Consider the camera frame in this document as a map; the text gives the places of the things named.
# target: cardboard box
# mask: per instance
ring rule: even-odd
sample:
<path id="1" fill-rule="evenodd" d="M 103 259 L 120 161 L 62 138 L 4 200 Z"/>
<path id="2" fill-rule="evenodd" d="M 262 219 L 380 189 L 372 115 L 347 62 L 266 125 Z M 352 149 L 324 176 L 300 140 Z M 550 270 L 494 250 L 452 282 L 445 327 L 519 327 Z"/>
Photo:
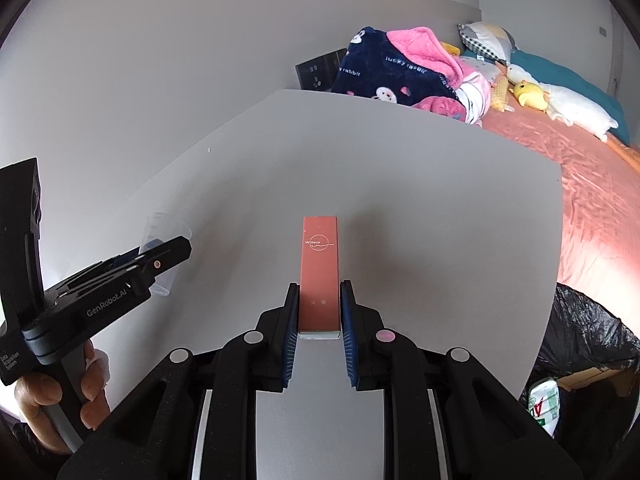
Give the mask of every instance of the cardboard box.
<path id="1" fill-rule="evenodd" d="M 616 395 L 619 397 L 628 397 L 634 391 L 640 377 L 633 368 L 622 370 L 619 374 L 615 374 L 609 378 L 609 382 L 616 389 Z"/>
<path id="2" fill-rule="evenodd" d="M 609 368 L 603 368 L 602 370 L 598 368 L 588 368 L 588 370 L 582 370 L 558 379 L 558 386 L 562 386 L 570 392 L 571 390 L 586 388 L 597 381 L 613 377 L 621 371 L 622 370 L 610 370 Z"/>
<path id="3" fill-rule="evenodd" d="M 338 219 L 305 217 L 300 265 L 298 334 L 306 339 L 340 337 Z"/>

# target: gray checkered pillow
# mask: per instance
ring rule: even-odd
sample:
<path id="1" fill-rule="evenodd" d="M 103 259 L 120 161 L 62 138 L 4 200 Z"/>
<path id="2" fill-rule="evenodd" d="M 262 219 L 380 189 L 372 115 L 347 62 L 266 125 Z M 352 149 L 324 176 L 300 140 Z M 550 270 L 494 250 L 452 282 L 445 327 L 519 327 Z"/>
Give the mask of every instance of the gray checkered pillow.
<path id="1" fill-rule="evenodd" d="M 476 22 L 458 25 L 458 31 L 462 43 L 472 52 L 503 65 L 510 63 L 511 53 L 515 51 L 516 44 L 512 35 L 503 28 Z"/>

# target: red rectangular box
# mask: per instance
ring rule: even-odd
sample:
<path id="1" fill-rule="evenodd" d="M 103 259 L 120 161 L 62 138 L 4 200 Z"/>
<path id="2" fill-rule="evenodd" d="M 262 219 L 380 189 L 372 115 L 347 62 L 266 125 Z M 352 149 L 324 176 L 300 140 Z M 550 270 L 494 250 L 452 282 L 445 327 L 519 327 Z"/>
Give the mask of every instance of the red rectangular box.
<path id="1" fill-rule="evenodd" d="M 338 339 L 338 219 L 335 216 L 307 216 L 302 230 L 298 333 L 302 338 Z"/>

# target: clear plastic cup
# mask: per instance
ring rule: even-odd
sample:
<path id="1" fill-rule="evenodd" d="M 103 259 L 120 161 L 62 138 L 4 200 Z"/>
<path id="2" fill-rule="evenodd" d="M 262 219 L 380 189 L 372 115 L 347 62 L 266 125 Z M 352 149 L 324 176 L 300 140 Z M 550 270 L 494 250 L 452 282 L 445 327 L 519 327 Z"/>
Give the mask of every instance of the clear plastic cup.
<path id="1" fill-rule="evenodd" d="M 142 238 L 139 252 L 148 251 L 177 236 L 184 236 L 187 240 L 191 240 L 191 229 L 171 213 L 151 213 L 146 218 L 145 235 Z M 179 266 L 158 274 L 156 282 L 149 287 L 151 293 L 158 296 L 168 296 Z"/>

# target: teal pillow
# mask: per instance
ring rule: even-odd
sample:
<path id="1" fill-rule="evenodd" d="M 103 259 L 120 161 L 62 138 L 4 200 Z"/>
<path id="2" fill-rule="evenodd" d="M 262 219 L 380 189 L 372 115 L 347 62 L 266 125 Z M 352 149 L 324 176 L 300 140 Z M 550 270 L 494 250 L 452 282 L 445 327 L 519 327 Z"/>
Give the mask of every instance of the teal pillow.
<path id="1" fill-rule="evenodd" d="M 524 70 L 541 83 L 564 86 L 602 106 L 607 111 L 607 114 L 618 122 L 618 127 L 615 130 L 610 130 L 611 133 L 620 139 L 625 146 L 631 144 L 625 113 L 622 111 L 620 102 L 615 97 L 606 94 L 596 85 L 585 81 L 573 70 L 552 63 L 543 57 L 527 54 L 522 50 L 516 50 L 511 54 L 511 63 L 523 67 Z"/>

